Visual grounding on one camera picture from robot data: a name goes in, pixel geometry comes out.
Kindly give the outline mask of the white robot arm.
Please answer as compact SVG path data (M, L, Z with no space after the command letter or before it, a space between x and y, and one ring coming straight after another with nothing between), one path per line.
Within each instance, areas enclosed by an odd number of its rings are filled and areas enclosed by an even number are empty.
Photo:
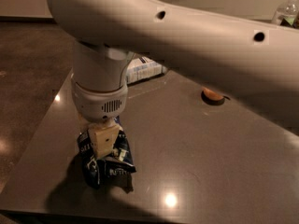
M299 132L297 31L158 0L47 0L79 41L139 54Z

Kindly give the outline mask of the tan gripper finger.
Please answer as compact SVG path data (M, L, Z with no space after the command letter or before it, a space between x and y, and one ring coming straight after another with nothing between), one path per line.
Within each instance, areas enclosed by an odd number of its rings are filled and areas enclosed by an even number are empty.
M119 130L120 126L118 124L110 127L101 127L99 125L91 125L89 127L88 134L92 141L96 159L100 160L113 151Z

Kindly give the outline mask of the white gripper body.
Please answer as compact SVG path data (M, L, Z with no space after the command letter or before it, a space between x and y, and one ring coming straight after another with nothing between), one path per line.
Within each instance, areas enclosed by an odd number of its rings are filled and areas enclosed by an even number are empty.
M104 122L117 117L125 108L127 85L117 91L88 91L71 78L72 98L79 114L89 122Z

